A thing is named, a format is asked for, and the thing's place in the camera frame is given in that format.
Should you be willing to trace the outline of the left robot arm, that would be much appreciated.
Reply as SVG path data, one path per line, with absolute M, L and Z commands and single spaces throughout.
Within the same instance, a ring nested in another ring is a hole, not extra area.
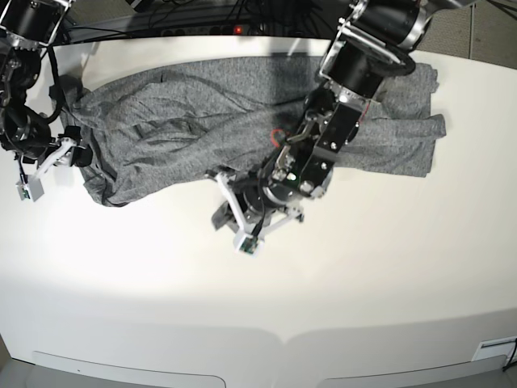
M 301 221 L 299 201 L 325 194 L 338 152 L 354 139 L 359 120 L 381 83 L 414 71 L 410 53 L 425 36 L 433 16 L 471 4 L 351 1 L 322 58 L 319 85 L 306 97 L 295 132 L 249 172 L 214 175 L 225 197 L 212 215 L 214 228 L 229 226 L 257 237 L 276 212 Z

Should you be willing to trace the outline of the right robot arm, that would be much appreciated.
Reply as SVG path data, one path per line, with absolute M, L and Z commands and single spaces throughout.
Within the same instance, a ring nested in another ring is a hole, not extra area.
M 66 106 L 53 42 L 74 3 L 72 1 L 1 2 L 1 147 L 15 153 L 19 164 L 41 164 L 62 146 L 55 165 L 87 167 L 93 152 L 82 140 L 81 130 L 67 126 L 54 137 L 50 124 Z M 26 105 L 27 92 L 40 76 L 44 56 L 51 66 L 54 85 L 50 97 L 55 108 L 50 116 Z

